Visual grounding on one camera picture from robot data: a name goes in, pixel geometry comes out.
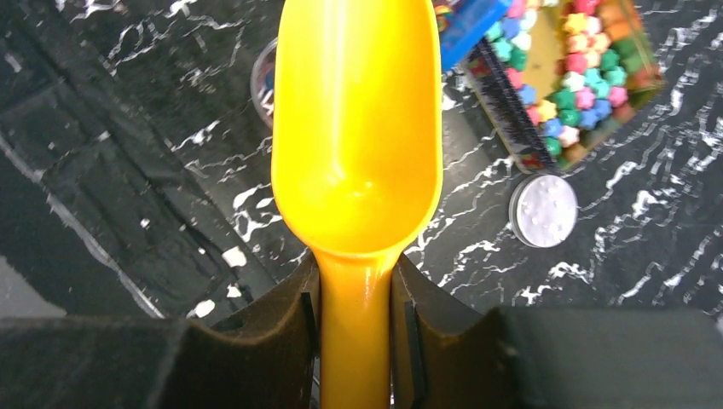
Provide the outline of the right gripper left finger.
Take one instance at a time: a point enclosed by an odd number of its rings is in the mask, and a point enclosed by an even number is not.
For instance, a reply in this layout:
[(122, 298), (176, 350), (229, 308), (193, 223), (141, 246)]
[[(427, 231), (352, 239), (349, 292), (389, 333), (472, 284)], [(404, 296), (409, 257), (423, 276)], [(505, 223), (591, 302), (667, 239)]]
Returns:
[(4, 408), (308, 408), (319, 269), (307, 256), (213, 326), (190, 319), (1, 322)]

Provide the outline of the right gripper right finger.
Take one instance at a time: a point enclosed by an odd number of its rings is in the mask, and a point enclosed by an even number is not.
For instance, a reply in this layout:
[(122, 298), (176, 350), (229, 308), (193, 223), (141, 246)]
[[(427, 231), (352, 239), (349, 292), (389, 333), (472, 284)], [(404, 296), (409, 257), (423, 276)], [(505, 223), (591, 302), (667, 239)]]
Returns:
[(722, 336), (688, 308), (468, 307), (392, 271), (397, 408), (719, 408)]

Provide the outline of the orange plastic scoop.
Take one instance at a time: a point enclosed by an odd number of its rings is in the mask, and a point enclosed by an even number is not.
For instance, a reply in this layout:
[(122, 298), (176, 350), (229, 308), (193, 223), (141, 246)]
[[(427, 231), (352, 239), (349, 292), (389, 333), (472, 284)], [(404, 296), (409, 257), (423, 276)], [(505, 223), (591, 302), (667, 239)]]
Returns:
[(320, 269), (323, 408), (390, 404), (391, 271), (442, 188), (440, 46), (429, 1), (287, 1), (271, 179)]

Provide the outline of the clear round plastic jar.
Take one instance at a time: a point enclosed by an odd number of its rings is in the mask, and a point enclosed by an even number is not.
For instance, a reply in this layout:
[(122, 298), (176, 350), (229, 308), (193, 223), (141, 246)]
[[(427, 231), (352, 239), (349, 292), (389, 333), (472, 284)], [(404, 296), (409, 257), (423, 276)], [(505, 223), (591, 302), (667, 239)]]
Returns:
[(268, 128), (273, 128), (275, 95), (275, 56), (278, 38), (271, 40), (252, 66), (250, 91), (257, 114)]

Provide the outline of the square tin of star candies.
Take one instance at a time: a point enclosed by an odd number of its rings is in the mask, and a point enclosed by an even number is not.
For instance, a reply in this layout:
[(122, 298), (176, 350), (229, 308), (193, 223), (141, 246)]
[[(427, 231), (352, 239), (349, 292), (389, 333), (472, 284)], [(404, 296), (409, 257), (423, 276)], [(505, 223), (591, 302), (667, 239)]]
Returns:
[(463, 68), (528, 174), (570, 170), (664, 85), (632, 1), (516, 1)]

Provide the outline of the blue plastic candy bin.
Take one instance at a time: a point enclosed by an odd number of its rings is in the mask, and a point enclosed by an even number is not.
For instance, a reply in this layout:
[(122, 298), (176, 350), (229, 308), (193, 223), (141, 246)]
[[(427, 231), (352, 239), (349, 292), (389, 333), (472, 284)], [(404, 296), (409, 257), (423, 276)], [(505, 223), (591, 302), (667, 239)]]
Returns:
[(512, 6), (510, 0), (433, 1), (442, 72), (449, 71), (479, 43)]

